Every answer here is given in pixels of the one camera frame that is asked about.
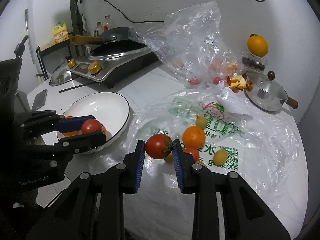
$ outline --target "yellow detergent bottle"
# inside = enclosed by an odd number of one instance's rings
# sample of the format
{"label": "yellow detergent bottle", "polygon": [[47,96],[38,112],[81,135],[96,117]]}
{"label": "yellow detergent bottle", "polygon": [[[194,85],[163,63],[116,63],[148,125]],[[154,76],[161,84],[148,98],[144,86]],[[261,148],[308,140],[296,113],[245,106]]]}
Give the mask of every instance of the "yellow detergent bottle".
{"label": "yellow detergent bottle", "polygon": [[53,28],[52,33],[56,44],[69,39],[68,28],[64,21],[57,23]]}

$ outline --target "smartphone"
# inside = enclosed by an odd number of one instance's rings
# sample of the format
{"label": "smartphone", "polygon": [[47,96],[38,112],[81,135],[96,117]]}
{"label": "smartphone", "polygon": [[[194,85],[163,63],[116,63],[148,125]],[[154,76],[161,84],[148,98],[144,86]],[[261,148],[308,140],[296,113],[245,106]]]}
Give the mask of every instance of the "smartphone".
{"label": "smartphone", "polygon": [[36,111],[45,104],[45,99],[47,98],[47,89],[41,91],[39,94],[36,95],[35,101],[33,101],[31,111]]}

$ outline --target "wooden handle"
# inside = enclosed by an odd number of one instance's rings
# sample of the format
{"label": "wooden handle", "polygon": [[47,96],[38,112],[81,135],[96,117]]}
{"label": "wooden handle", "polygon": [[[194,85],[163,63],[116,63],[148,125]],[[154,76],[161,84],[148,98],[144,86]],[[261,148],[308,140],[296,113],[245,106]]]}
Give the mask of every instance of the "wooden handle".
{"label": "wooden handle", "polygon": [[297,109],[298,108],[298,102],[294,99],[292,99],[291,97],[288,97],[286,104],[290,107],[292,107],[293,109]]}
{"label": "wooden handle", "polygon": [[91,36],[82,36],[82,35],[75,35],[70,37],[70,44],[71,45],[87,45],[87,44],[97,44],[101,45],[104,44],[106,39],[91,37]]}

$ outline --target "bowl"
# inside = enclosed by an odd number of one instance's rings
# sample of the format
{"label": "bowl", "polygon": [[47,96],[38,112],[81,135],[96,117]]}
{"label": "bowl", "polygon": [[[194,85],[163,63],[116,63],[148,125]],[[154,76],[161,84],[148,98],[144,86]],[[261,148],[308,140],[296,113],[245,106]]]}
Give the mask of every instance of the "bowl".
{"label": "bowl", "polygon": [[[84,154],[100,151],[118,139],[128,125],[129,114],[130,106],[127,99],[113,92],[100,92],[83,97],[63,113],[64,116],[73,117],[93,115],[111,133],[111,138],[105,144],[83,152]],[[63,137],[65,136],[57,131],[58,140]]]}

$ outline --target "table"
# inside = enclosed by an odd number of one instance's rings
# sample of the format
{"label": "table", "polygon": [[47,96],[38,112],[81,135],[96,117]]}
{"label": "table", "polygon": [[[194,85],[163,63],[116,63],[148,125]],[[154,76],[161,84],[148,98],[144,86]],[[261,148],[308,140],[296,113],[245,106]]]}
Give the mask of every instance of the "table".
{"label": "table", "polygon": [[[93,84],[74,90],[59,93],[59,90],[74,87],[82,83],[89,82],[85,78],[77,78],[60,86],[50,87],[49,80],[39,85],[30,94],[28,94],[29,105],[32,106],[37,93],[43,89],[48,90],[45,105],[40,110],[55,109],[57,114],[63,114],[64,111],[76,100],[87,95],[111,91],[123,95],[129,102],[133,111],[137,111],[146,104],[157,99],[171,95],[184,88],[176,78],[168,73],[165,66],[156,62],[147,68],[129,76],[115,85],[112,89],[107,89],[103,84]],[[279,113],[291,125],[292,129],[299,137],[300,153],[299,158],[294,166],[293,173],[289,176],[286,184],[286,190],[279,201],[279,208],[274,211],[275,215],[288,230],[291,239],[294,239],[300,232],[307,209],[308,201],[308,169],[304,148],[299,135],[297,125],[290,115],[287,106],[286,110]],[[43,135],[43,140],[47,145],[53,145],[57,142],[55,132]],[[90,155],[75,155],[68,164],[65,175],[72,182],[84,171],[90,172],[88,160],[92,158]]]}

